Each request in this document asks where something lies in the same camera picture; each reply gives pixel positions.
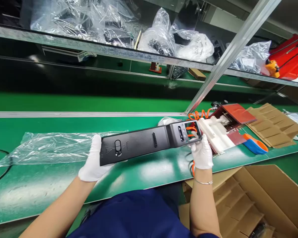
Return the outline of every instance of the orange and blue object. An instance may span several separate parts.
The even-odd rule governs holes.
[[[246,140],[243,144],[254,154],[266,154],[268,152],[263,142],[253,138],[249,134],[244,134],[243,137]]]

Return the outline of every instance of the hand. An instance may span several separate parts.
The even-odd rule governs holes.
[[[109,171],[115,165],[99,165],[99,153],[101,147],[101,137],[100,135],[96,134],[93,136],[92,145],[90,146],[89,155],[85,162],[85,165],[78,172],[78,177],[80,178],[80,180],[84,182],[98,181],[107,171]]]
[[[196,168],[207,170],[213,167],[212,150],[206,134],[203,134],[201,141],[190,144],[190,147]]]

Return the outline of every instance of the black plastic device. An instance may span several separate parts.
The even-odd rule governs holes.
[[[189,141],[186,127],[194,123],[198,138]],[[102,138],[100,166],[154,153],[160,150],[181,147],[202,139],[196,120],[175,122],[165,126],[131,131]]]

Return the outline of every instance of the silver bracelet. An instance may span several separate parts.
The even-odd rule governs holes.
[[[197,181],[197,182],[198,182],[198,183],[200,183],[200,184],[210,185],[210,184],[212,184],[212,183],[213,183],[213,180],[211,180],[210,182],[207,182],[207,183],[202,183],[202,182],[200,182],[200,181],[196,180],[196,178],[195,178],[195,177],[193,177],[193,178],[194,178],[194,180],[195,180],[195,181]]]

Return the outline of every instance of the forearm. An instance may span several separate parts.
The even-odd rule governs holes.
[[[212,169],[195,169],[195,178],[200,182],[210,182]],[[190,228],[195,236],[202,233],[212,233],[220,237],[212,185],[194,181],[190,199]]]
[[[39,215],[20,237],[65,237],[95,183],[83,182],[76,177],[63,194]]]

